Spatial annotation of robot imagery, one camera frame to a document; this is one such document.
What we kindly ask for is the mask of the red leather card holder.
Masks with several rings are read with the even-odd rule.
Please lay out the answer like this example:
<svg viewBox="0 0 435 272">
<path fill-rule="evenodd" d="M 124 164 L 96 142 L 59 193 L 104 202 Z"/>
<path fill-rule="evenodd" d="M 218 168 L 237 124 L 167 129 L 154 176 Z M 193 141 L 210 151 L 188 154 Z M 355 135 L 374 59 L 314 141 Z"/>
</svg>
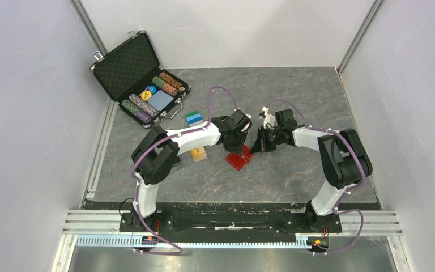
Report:
<svg viewBox="0 0 435 272">
<path fill-rule="evenodd" d="M 240 171 L 245 165 L 250 163 L 252 157 L 253 154 L 250 153 L 250 148 L 244 145 L 241 154 L 230 153 L 225 160 L 234 169 Z"/>
</svg>

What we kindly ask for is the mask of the clear plastic card box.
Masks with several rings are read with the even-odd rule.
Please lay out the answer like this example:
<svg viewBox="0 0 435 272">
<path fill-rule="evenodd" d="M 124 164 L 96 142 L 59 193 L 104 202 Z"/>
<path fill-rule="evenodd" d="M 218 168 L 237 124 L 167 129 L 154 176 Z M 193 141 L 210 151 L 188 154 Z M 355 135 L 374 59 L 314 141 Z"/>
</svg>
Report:
<svg viewBox="0 0 435 272">
<path fill-rule="evenodd" d="M 205 160 L 207 158 L 207 153 L 204 147 L 197 147 L 189 151 L 191 158 L 193 159 L 193 162 L 197 163 L 199 161 Z M 182 160 L 180 156 L 176 158 L 173 164 L 173 168 L 179 167 L 182 164 Z"/>
</svg>

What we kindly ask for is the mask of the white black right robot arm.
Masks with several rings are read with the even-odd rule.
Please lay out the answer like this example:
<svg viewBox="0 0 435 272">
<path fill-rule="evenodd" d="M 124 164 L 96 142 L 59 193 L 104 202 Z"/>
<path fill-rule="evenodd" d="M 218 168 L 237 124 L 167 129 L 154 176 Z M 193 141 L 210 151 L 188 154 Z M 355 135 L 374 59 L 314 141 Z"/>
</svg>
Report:
<svg viewBox="0 0 435 272">
<path fill-rule="evenodd" d="M 342 195 L 372 173 L 372 164 L 354 129 L 334 131 L 298 125 L 290 109 L 275 114 L 268 111 L 263 107 L 259 114 L 264 121 L 250 152 L 271 152 L 282 144 L 319 152 L 325 181 L 304 216 L 306 227 L 319 231 L 327 224 L 327 216 L 338 209 Z"/>
</svg>

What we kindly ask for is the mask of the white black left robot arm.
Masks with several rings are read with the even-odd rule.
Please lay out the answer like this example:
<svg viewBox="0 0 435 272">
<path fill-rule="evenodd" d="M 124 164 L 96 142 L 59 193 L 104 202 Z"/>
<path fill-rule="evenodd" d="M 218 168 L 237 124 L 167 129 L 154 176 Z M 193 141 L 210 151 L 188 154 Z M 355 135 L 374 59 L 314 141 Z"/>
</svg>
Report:
<svg viewBox="0 0 435 272">
<path fill-rule="evenodd" d="M 142 231 L 155 225 L 159 183 L 170 174 L 184 152 L 204 146 L 222 145 L 229 153 L 242 153 L 251 115 L 236 109 L 230 116 L 213 117 L 204 123 L 180 130 L 153 127 L 134 150 L 131 176 L 137 181 L 134 224 Z"/>
</svg>

